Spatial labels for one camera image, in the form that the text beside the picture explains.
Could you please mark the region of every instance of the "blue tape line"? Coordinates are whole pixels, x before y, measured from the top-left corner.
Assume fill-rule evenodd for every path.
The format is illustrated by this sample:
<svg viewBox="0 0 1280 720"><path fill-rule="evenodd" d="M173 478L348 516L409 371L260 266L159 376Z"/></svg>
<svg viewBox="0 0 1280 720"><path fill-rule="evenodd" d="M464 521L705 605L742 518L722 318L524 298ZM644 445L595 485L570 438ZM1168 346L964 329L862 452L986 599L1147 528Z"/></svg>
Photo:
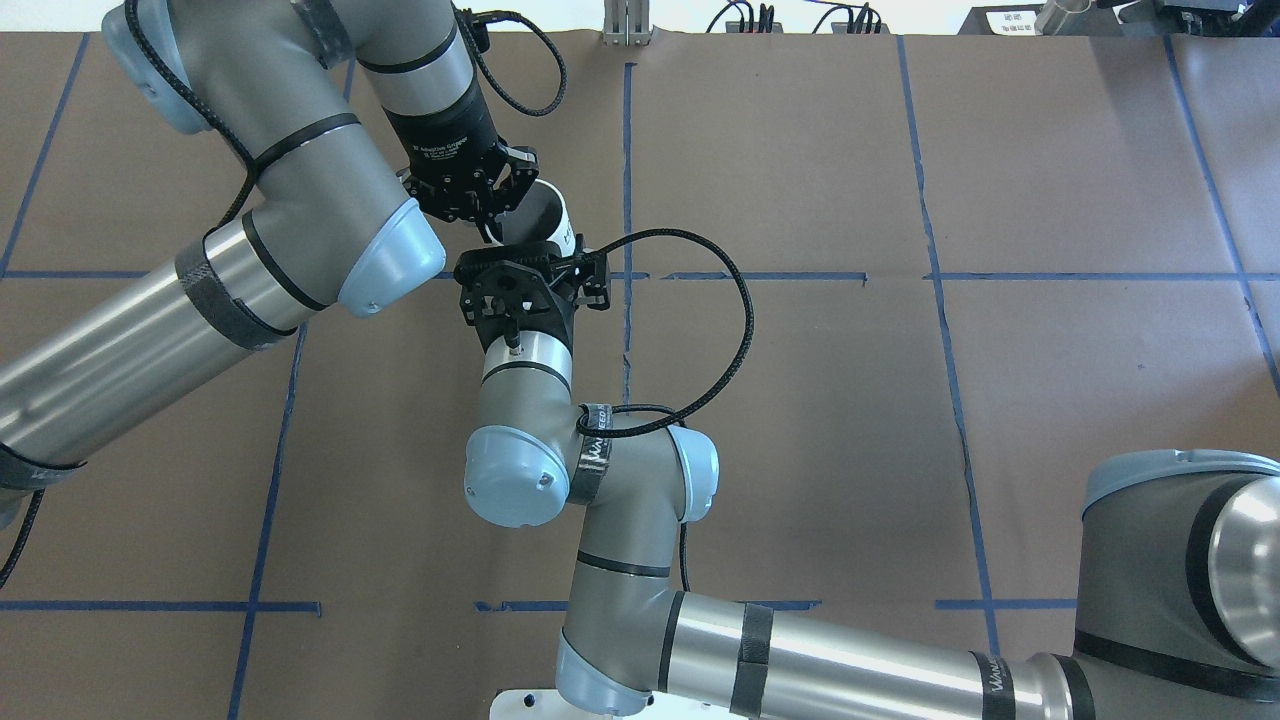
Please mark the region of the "blue tape line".
<svg viewBox="0 0 1280 720"><path fill-rule="evenodd" d="M1234 273L940 273L943 281L1097 281L1097 282L1238 282ZM931 273L924 279L932 281ZM1280 281L1280 273L1257 273L1251 279Z"/></svg>
<svg viewBox="0 0 1280 720"><path fill-rule="evenodd" d="M920 132L915 122L915 102L911 97L911 77L906 65L906 44L897 36L897 61L902 73L902 97L906 101L906 124L911 132L911 154L915 156L915 183L920 193L920 218L924 220L924 234L929 240L929 270L933 277L933 297L938 306L938 327L942 331L942 355L947 364L947 384L951 388L951 413L955 415L956 430L960 433L960 450L964 452L964 482L969 491L969 524L973 529L973 547L978 562L978 584L982 598L991 602L991 575L987 570L987 544L982 537L982 516L978 512L978 488L973 479L973 461L969 454L969 432L964 424L964 402L960 400L960 380L956 375L955 354L951 350L951 328L947 325L946 296L942 290L942 270L938 263L938 245L933 234L933 219L924 200L924 159L920 152ZM1000 655L1000 633L996 628L996 611L984 607L987 619L987 643L992 655Z"/></svg>
<svg viewBox="0 0 1280 720"><path fill-rule="evenodd" d="M146 277L145 270L9 270L12 279L122 281Z"/></svg>
<svg viewBox="0 0 1280 720"><path fill-rule="evenodd" d="M820 600L748 600L751 605L763 605L782 612L808 612L822 605ZM476 612L564 612L567 600L504 600L498 605L476 601Z"/></svg>
<svg viewBox="0 0 1280 720"><path fill-rule="evenodd" d="M13 227L9 229L9 242L4 247L4 255L0 255L0 278L4 278L9 270L9 261L13 260L13 249L18 245L18 236L22 234L22 223L27 219L27 210L31 209L31 199L36 193L36 184L40 183L40 173L45 169L45 160L49 159L49 149L54 145L54 135L58 132L58 124L63 122L63 113L67 110L67 101L72 96L72 86L76 85L76 76L79 74L81 64L84 61L84 50L88 49L88 33L81 36L79 47L76 50L76 59L72 60L72 69L67 74L67 83L63 86L63 95L58 99L58 108L54 110L54 119L49 122L49 131L45 133L45 142L40 146L40 155L36 156L36 167L31 170L31 179L27 181L27 192L22 196L22 204L18 205L18 215L13 219Z"/></svg>
<svg viewBox="0 0 1280 720"><path fill-rule="evenodd" d="M165 600L3 600L13 612L246 612L247 602ZM320 616L319 602L260 602L259 612L306 612Z"/></svg>
<svg viewBox="0 0 1280 720"><path fill-rule="evenodd" d="M663 277L664 281L730 281L728 273L713 270L709 273L671 273ZM870 278L867 273L824 273L824 272L794 272L794 273L742 273L742 279L748 281L854 281L867 284Z"/></svg>
<svg viewBox="0 0 1280 720"><path fill-rule="evenodd" d="M347 61L347 82L342 85L342 99L351 100L351 83L356 79L356 59L352 58Z"/></svg>
<svg viewBox="0 0 1280 720"><path fill-rule="evenodd" d="M940 600L936 610L1075 610L1074 597L1019 597L1006 600Z"/></svg>
<svg viewBox="0 0 1280 720"><path fill-rule="evenodd" d="M244 629L241 633L241 650L236 660L236 679L232 683L232 700L227 708L227 719L239 716L241 694L244 691L244 674L248 670L248 652L253 644L253 623L259 610L259 596L262 592L262 574L266 570L266 551L271 542L271 524L275 521L275 502L280 495L280 474L284 471L284 446L289 436L289 423L293 419L293 402L298 389L298 368L302 365L302 348L307 340L307 323L298 327L298 340L293 346L293 366L289 368L289 389L284 396L284 413L280 419L280 436L275 442L275 462L271 465L271 484L266 491L266 510L262 512L262 530L257 538L257 557L253 561L253 580L248 591L248 606L244 612Z"/></svg>
<svg viewBox="0 0 1280 720"><path fill-rule="evenodd" d="M622 234L634 231L631 219L631 69L636 63L622 67ZM622 404L631 402L631 301L635 263L631 246L622 249Z"/></svg>
<svg viewBox="0 0 1280 720"><path fill-rule="evenodd" d="M1258 315L1258 304L1253 300L1253 288L1249 287L1249 281L1245 278L1244 263L1240 260L1240 249L1235 243L1231 224L1226 220L1222 199L1217 192L1217 182L1213 179L1213 172L1208 167L1208 158L1206 158L1204 146L1201 143L1199 129L1196 128L1196 118L1192 117L1192 106L1187 101L1183 74L1178 69L1178 56L1174 53L1174 41L1167 35L1165 36L1165 56L1169 58L1169 72L1174 77L1174 91L1178 94L1178 105L1183 110L1183 119L1187 122L1187 131L1190 133L1192 146L1196 149L1196 160L1199 163L1201 173L1204 176L1204 184L1208 187L1208 197L1213 204L1213 214L1217 217L1217 224L1222 229L1222 237L1226 238L1226 249L1231 255L1231 265L1235 266L1236 278L1240 281L1240 291L1244 293L1244 304L1249 310L1249 319L1253 320L1253 334L1258 337L1258 346L1267 363L1267 370L1271 373L1271 384L1275 387L1276 396L1280 396L1280 365L1276 364L1276 356L1271 350L1267 331L1262 327L1262 318Z"/></svg>

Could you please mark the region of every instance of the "light blue cap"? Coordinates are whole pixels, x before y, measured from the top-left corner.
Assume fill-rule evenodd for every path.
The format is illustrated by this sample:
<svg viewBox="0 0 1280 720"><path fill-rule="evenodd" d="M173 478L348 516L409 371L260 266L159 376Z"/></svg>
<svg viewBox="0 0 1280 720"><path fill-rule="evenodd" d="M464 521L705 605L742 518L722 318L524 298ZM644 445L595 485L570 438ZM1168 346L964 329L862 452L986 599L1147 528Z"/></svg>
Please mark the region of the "light blue cap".
<svg viewBox="0 0 1280 720"><path fill-rule="evenodd" d="M173 32L173 19L169 17L168 0L138 0L138 26L142 35L155 47L156 55L169 65L173 74L187 87L191 87L191 78L182 65L182 56L178 54L178 38ZM169 83L160 77L142 49L133 41L129 33L129 24L124 19L124 5L115 8L102 17L102 37L106 46L115 55L115 61L124 68L125 74L138 86L142 95L164 117L170 126L184 135L196 135L209 129L209 123L200 113L178 95Z"/></svg>
<svg viewBox="0 0 1280 720"><path fill-rule="evenodd" d="M541 525L559 515L568 500L568 470L559 455L506 425L471 433L462 484L471 510L504 528Z"/></svg>
<svg viewBox="0 0 1280 720"><path fill-rule="evenodd" d="M1103 497L1128 487L1197 473L1254 473L1280 475L1280 462L1230 450L1148 450L1117 455L1098 465L1089 475L1084 512Z"/></svg>
<svg viewBox="0 0 1280 720"><path fill-rule="evenodd" d="M671 439L676 442L680 469L685 474L685 512L681 523L696 523L712 509L712 498L719 488L719 454L712 438L698 430L671 425Z"/></svg>
<svg viewBox="0 0 1280 720"><path fill-rule="evenodd" d="M338 291L338 302L367 318L444 269L444 246L410 197L383 224Z"/></svg>
<svg viewBox="0 0 1280 720"><path fill-rule="evenodd" d="M556 653L556 689L573 706L596 715L635 715L649 703L649 693L634 691L596 670L568 644L563 630Z"/></svg>

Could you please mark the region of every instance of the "white wall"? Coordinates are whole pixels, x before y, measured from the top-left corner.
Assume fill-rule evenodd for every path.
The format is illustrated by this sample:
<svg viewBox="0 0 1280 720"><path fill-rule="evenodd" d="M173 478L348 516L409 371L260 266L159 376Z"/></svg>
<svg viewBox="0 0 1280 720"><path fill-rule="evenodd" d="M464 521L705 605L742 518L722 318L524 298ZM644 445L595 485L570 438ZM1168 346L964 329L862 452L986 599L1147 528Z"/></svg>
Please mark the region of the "white wall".
<svg viewBox="0 0 1280 720"><path fill-rule="evenodd" d="M0 31L74 31L97 29L102 14L119 5L119 0L0 0ZM543 29L598 29L604 23L603 0L475 0L458 1L458 6L479 10L512 9L525 14ZM776 20L787 32L809 32L826 6L804 0L777 0ZM893 32L913 35L954 35L973 5L1014 5L1007 0L873 0ZM712 15L723 5L721 0L653 0L652 20L667 29L701 32ZM737 18L730 10L727 18ZM844 19L844 13L831 19ZM502 27L513 27L509 23Z"/></svg>

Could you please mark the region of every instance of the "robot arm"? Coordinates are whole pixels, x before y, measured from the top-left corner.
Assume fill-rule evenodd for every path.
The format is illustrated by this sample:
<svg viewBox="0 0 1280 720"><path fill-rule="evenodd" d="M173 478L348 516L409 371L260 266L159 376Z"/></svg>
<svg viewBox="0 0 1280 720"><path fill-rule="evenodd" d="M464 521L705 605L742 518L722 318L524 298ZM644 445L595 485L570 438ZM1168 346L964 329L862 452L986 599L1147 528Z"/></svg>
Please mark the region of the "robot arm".
<svg viewBox="0 0 1280 720"><path fill-rule="evenodd" d="M315 313L338 302L367 316L436 275L444 249L420 209L497 238L493 218L536 177L532 151L495 132L448 0L128 9L104 19L125 72L175 128L209 128L145 37L252 158L265 201L0 368L0 527L24 496ZM351 58L410 154L407 178L329 79Z"/></svg>

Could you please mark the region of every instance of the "white label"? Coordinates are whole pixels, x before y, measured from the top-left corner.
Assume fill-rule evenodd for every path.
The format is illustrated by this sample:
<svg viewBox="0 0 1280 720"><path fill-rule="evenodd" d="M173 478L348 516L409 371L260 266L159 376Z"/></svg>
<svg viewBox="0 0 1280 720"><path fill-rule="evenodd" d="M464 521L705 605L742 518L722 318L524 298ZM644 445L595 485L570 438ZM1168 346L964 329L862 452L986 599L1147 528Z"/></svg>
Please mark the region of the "white label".
<svg viewBox="0 0 1280 720"><path fill-rule="evenodd" d="M987 24L996 35L1036 35L1036 13L1032 10L1009 10L987 13Z"/></svg>

